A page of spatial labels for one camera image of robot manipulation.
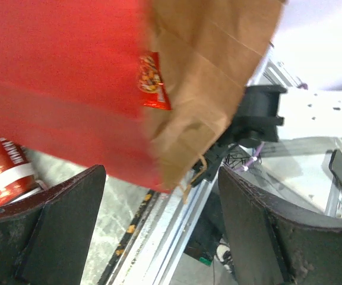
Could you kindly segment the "dark red Doritos bag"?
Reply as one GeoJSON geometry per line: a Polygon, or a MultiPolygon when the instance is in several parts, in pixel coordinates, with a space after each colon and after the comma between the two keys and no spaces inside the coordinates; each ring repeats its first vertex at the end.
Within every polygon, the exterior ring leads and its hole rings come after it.
{"type": "Polygon", "coordinates": [[[44,190],[21,146],[0,137],[0,207],[44,190]]]}

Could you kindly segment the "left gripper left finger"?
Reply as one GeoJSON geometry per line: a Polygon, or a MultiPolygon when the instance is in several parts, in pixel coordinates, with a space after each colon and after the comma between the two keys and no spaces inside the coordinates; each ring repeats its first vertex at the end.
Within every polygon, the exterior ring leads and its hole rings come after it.
{"type": "Polygon", "coordinates": [[[95,165],[0,207],[0,284],[80,284],[105,182],[95,165]]]}

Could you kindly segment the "red chips packet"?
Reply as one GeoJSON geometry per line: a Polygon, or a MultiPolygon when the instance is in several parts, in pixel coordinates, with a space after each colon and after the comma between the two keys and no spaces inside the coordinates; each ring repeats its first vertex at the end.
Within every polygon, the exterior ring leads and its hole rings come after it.
{"type": "Polygon", "coordinates": [[[171,110],[157,52],[147,52],[140,56],[137,86],[142,93],[143,106],[160,110],[171,110]]]}

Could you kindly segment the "red brown paper bag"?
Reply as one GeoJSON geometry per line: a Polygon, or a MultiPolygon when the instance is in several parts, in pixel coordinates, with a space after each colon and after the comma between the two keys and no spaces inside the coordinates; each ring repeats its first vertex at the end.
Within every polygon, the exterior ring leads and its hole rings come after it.
{"type": "Polygon", "coordinates": [[[283,1],[0,1],[0,136],[160,192],[229,127],[283,1]],[[171,110],[143,106],[157,52],[171,110]]]}

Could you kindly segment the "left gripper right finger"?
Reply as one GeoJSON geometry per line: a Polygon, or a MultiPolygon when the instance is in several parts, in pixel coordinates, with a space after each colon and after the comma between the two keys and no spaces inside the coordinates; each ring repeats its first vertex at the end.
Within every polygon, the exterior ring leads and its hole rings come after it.
{"type": "Polygon", "coordinates": [[[239,284],[342,284],[342,219],[286,201],[225,166],[218,188],[239,284]]]}

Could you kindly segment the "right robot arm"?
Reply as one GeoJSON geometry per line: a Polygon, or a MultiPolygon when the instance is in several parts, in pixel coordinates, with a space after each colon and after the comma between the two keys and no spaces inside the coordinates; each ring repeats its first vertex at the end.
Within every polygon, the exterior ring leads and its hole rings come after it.
{"type": "Polygon", "coordinates": [[[342,138],[342,91],[249,86],[229,127],[193,166],[192,186],[212,181],[237,146],[253,148],[258,156],[265,143],[311,137],[342,138]]]}

